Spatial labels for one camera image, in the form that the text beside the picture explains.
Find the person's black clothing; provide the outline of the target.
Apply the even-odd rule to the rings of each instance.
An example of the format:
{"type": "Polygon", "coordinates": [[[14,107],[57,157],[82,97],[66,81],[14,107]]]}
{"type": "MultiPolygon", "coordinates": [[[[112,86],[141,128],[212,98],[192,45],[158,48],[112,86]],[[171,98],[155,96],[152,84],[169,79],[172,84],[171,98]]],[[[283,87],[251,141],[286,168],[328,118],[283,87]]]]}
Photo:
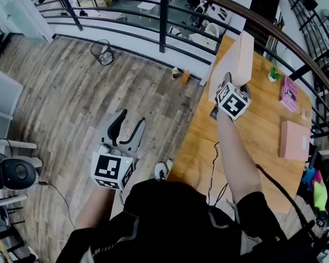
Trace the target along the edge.
{"type": "Polygon", "coordinates": [[[187,184],[146,180],[111,220],[73,231],[56,263],[318,263],[286,238],[262,193],[235,210],[237,220],[187,184]]]}

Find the person's left forearm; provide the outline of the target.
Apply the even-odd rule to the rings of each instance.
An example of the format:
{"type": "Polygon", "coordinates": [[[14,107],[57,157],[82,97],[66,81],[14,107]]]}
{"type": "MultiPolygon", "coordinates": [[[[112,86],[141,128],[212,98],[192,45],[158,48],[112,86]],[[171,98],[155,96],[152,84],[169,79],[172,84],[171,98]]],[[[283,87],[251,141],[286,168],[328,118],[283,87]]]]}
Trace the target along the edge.
{"type": "Polygon", "coordinates": [[[116,191],[96,186],[79,212],[75,221],[75,230],[96,228],[110,220],[116,191]]]}

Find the blue cushion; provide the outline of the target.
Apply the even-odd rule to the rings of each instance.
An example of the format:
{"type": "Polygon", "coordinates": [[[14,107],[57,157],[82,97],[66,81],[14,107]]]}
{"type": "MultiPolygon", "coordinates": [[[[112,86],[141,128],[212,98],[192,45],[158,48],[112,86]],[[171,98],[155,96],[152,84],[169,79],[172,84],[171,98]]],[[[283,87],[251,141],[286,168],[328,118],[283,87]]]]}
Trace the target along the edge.
{"type": "Polygon", "coordinates": [[[305,183],[310,186],[315,177],[315,174],[316,174],[315,168],[306,168],[303,173],[301,183],[305,183]]]}

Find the black helmet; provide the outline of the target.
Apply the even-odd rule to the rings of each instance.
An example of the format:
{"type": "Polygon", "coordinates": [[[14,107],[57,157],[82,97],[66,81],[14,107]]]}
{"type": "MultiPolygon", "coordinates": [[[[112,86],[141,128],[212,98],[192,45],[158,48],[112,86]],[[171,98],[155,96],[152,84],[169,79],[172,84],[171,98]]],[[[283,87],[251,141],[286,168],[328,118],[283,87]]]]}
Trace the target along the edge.
{"type": "Polygon", "coordinates": [[[29,188],[36,180],[35,167],[23,159],[6,158],[1,161],[2,184],[9,190],[29,188]]]}

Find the person's white shoe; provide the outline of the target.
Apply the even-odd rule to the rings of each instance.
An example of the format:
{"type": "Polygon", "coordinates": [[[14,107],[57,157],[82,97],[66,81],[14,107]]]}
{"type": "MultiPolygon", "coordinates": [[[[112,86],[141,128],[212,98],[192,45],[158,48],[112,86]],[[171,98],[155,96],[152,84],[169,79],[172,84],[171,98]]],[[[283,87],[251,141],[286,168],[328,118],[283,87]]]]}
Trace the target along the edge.
{"type": "Polygon", "coordinates": [[[166,181],[171,168],[173,165],[173,161],[168,159],[166,162],[159,162],[155,165],[154,175],[157,181],[166,181]]]}

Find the pink cushion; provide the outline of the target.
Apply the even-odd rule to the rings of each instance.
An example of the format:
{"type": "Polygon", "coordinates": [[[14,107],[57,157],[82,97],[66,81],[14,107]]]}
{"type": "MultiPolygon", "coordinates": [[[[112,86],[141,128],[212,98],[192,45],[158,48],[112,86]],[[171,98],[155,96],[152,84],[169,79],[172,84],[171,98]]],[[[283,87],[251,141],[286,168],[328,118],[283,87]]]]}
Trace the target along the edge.
{"type": "Polygon", "coordinates": [[[311,181],[311,188],[314,188],[315,184],[318,184],[319,186],[324,186],[324,181],[321,172],[317,169],[315,170],[314,177],[311,181]]]}

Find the person's right forearm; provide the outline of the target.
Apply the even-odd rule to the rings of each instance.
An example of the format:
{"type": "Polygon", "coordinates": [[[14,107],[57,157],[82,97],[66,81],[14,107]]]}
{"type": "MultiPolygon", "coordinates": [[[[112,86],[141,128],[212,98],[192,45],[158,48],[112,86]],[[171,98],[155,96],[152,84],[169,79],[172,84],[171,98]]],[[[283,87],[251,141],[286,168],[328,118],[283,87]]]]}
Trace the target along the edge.
{"type": "Polygon", "coordinates": [[[234,203],[253,192],[261,192],[259,171],[246,150],[234,121],[223,111],[217,113],[220,155],[234,203]]]}

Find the pink book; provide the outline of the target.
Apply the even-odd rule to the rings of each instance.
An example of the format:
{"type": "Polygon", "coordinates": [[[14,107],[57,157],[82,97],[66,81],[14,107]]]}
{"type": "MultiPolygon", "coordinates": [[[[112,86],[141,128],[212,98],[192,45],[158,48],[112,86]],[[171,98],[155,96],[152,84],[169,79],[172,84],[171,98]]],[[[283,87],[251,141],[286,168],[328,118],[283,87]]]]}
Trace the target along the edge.
{"type": "Polygon", "coordinates": [[[298,88],[295,82],[288,76],[283,76],[281,81],[280,103],[291,112],[296,111],[297,93],[298,88]]]}

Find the green star cushion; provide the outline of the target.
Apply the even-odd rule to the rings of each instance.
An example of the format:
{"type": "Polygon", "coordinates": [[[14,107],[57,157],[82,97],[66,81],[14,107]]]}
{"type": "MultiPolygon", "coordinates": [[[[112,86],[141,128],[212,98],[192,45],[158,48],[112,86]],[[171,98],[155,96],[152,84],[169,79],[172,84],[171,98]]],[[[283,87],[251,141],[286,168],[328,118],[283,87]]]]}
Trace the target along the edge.
{"type": "Polygon", "coordinates": [[[314,181],[313,183],[313,201],[314,207],[319,211],[326,210],[327,189],[324,182],[314,181]]]}

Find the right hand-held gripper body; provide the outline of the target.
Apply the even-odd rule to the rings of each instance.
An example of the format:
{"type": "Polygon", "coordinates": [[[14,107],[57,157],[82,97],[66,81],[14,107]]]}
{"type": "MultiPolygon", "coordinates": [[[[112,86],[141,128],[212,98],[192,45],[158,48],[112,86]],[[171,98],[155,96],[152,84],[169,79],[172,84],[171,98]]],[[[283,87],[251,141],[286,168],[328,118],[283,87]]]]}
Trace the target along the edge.
{"type": "Polygon", "coordinates": [[[218,111],[225,112],[233,121],[237,120],[249,107],[249,101],[244,101],[239,88],[232,83],[227,83],[223,89],[216,92],[216,105],[210,117],[217,119],[218,111]]]}

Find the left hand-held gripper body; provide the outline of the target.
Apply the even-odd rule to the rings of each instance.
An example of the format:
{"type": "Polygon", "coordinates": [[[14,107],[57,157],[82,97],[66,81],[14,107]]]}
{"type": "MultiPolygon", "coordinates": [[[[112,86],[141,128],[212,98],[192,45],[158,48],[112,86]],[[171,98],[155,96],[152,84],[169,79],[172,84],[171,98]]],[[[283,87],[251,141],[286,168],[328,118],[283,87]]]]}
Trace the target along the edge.
{"type": "Polygon", "coordinates": [[[90,177],[98,186],[124,190],[138,162],[137,152],[122,150],[118,145],[101,142],[93,152],[90,177]]]}

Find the small potted plant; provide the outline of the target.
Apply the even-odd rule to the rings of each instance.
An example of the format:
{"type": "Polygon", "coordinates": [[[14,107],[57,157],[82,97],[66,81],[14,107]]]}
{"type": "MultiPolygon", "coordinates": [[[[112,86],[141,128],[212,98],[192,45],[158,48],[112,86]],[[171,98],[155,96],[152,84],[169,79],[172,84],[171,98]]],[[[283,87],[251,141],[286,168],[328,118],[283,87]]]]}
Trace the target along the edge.
{"type": "Polygon", "coordinates": [[[268,80],[271,82],[278,81],[282,77],[282,74],[278,72],[278,69],[275,66],[270,68],[270,72],[268,74],[268,80]]]}

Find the pink cardboard box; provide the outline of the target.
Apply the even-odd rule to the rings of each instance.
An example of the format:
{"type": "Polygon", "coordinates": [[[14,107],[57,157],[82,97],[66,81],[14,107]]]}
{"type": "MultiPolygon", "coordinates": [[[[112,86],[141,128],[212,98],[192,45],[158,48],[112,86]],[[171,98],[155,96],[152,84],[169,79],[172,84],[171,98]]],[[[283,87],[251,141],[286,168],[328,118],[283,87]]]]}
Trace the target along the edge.
{"type": "Polygon", "coordinates": [[[309,157],[309,140],[309,128],[292,121],[282,122],[279,157],[306,162],[309,157]]]}

